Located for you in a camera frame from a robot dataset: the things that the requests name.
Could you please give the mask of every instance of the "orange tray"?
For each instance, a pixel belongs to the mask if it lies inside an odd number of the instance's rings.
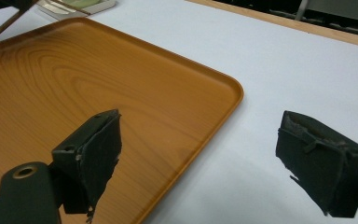
[[[118,108],[120,163],[95,223],[139,223],[243,97],[231,77],[87,19],[0,42],[0,177]],[[82,223],[85,215],[63,215]]]

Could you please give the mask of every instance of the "white surface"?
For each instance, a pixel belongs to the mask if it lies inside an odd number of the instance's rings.
[[[226,73],[245,90],[145,223],[358,223],[358,214],[325,217],[275,157],[284,110],[358,143],[358,46],[184,0],[119,0],[90,18]],[[0,40],[52,21],[32,8]]]

